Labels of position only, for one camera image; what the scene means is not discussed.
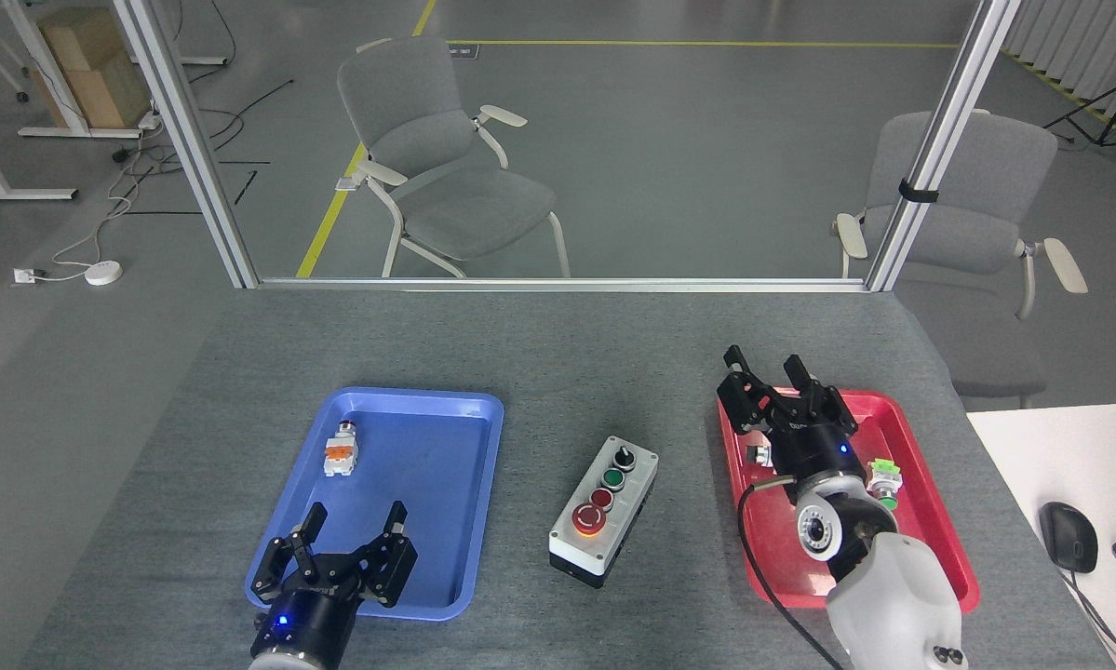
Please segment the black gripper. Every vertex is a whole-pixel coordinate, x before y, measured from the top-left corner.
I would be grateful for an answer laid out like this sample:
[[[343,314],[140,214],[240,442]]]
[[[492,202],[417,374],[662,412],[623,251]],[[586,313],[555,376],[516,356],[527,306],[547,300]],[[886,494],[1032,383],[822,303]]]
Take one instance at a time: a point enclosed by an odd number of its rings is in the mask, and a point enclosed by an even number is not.
[[[728,368],[718,399],[737,436],[766,430],[775,472],[805,484],[812,476],[841,473],[867,482],[867,471],[852,446],[859,430],[837,387],[825,386],[805,368],[798,355],[785,360],[785,373],[797,398],[785,400],[788,417],[772,417],[783,396],[749,368],[739,346],[723,356]]]
[[[281,593],[291,559],[298,565],[295,575],[310,583],[319,578],[312,543],[328,517],[323,502],[314,502],[304,521],[289,535],[270,540],[250,588],[263,605],[275,603],[257,619],[250,666],[340,666],[363,599],[394,607],[416,564],[419,553],[405,534],[406,516],[404,502],[394,501],[379,537],[357,548],[360,593],[341,586],[286,588]]]

